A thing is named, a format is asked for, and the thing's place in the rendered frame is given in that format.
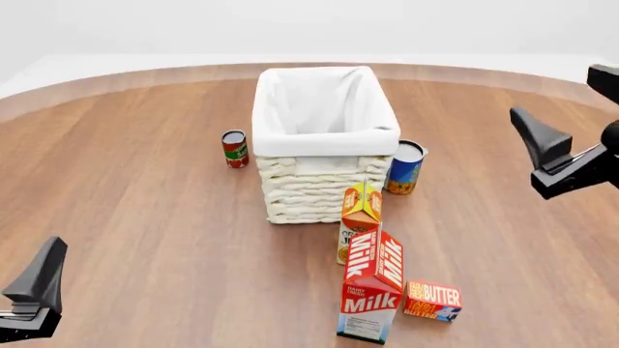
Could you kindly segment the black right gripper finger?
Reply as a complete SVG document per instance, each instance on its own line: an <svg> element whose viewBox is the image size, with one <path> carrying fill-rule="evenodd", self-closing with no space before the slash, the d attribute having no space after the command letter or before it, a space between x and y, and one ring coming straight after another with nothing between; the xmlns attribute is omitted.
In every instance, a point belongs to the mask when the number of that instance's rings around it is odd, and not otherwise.
<svg viewBox="0 0 619 348"><path fill-rule="evenodd" d="M571 158L571 135L542 123L521 107L510 109L510 120L535 170L555 171Z"/></svg>

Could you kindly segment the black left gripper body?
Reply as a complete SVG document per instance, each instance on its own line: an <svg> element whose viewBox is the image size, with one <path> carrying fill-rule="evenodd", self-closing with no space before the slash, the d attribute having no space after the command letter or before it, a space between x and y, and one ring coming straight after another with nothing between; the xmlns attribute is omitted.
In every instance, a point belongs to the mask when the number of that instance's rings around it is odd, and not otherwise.
<svg viewBox="0 0 619 348"><path fill-rule="evenodd" d="M39 304L14 304L11 310L0 310L0 343L52 338L61 318L59 312Z"/></svg>

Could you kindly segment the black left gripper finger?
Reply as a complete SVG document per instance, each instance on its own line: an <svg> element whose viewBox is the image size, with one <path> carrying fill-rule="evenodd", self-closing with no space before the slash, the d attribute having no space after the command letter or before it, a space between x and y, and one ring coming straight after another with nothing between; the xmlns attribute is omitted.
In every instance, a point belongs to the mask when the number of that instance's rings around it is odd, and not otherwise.
<svg viewBox="0 0 619 348"><path fill-rule="evenodd" d="M60 237L50 237L2 295L14 304L36 304L61 314L61 277L67 250Z"/></svg>

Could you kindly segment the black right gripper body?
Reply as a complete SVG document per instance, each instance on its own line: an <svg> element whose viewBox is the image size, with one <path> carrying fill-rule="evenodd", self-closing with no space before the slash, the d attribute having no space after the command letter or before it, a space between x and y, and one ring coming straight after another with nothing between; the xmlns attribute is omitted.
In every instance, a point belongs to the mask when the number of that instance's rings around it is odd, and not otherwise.
<svg viewBox="0 0 619 348"><path fill-rule="evenodd" d="M619 156L604 144L597 144L577 156L561 156L530 175L532 188L543 199L603 183L619 189Z"/></svg>

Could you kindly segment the orange butter box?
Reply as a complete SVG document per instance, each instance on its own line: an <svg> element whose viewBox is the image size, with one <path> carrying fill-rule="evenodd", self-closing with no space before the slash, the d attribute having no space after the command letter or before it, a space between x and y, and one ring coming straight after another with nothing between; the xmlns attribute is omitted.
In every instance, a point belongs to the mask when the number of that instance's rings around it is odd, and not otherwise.
<svg viewBox="0 0 619 348"><path fill-rule="evenodd" d="M462 310L460 289L441 283L408 280L403 312L420 318L452 323Z"/></svg>

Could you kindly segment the white cloth basket liner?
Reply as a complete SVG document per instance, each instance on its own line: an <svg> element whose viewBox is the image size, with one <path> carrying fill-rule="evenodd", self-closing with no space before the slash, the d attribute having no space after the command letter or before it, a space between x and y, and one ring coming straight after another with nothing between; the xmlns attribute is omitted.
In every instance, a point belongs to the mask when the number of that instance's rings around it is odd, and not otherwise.
<svg viewBox="0 0 619 348"><path fill-rule="evenodd" d="M400 127L368 66L268 69L251 115L256 156L391 156Z"/></svg>

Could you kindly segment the white woven wicker basket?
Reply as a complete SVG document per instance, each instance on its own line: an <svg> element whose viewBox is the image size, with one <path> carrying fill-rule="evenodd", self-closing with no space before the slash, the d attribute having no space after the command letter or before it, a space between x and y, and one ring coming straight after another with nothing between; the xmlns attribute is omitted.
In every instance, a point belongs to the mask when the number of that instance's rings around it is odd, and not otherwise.
<svg viewBox="0 0 619 348"><path fill-rule="evenodd" d="M258 156L268 220L273 224L339 222L345 191L362 182L381 189L393 158Z"/></svg>

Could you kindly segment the blue can with yellow print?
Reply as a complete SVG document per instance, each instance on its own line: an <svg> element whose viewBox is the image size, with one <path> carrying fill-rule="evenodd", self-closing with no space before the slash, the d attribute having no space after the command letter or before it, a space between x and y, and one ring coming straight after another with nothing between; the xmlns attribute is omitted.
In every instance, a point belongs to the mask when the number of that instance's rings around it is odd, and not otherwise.
<svg viewBox="0 0 619 348"><path fill-rule="evenodd" d="M416 187L428 150L411 140L401 140L388 171L384 189L393 194L409 194Z"/></svg>

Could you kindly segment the orange juice carton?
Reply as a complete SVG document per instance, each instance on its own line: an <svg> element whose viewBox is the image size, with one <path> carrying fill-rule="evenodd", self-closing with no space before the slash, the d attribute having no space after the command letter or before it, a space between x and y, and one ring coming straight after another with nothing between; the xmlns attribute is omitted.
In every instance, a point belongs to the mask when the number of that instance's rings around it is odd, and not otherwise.
<svg viewBox="0 0 619 348"><path fill-rule="evenodd" d="M339 225L337 263L344 265L352 237L379 228L382 221L381 190L367 181L348 188L343 197Z"/></svg>

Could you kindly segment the red tomato sauce can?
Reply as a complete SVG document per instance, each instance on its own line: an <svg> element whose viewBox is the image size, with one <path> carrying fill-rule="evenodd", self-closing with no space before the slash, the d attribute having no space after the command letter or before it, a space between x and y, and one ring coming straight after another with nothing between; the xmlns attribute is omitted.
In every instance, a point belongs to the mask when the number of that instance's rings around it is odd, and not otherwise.
<svg viewBox="0 0 619 348"><path fill-rule="evenodd" d="M242 168L249 164L247 139L241 130L229 130L221 137L226 164L232 168Z"/></svg>

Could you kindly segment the red and white milk carton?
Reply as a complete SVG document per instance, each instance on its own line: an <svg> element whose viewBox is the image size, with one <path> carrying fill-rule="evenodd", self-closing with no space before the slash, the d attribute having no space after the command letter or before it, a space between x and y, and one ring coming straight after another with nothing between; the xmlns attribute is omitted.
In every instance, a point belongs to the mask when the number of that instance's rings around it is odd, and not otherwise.
<svg viewBox="0 0 619 348"><path fill-rule="evenodd" d="M342 283L337 335L385 344L404 292L398 240L374 229L352 237Z"/></svg>

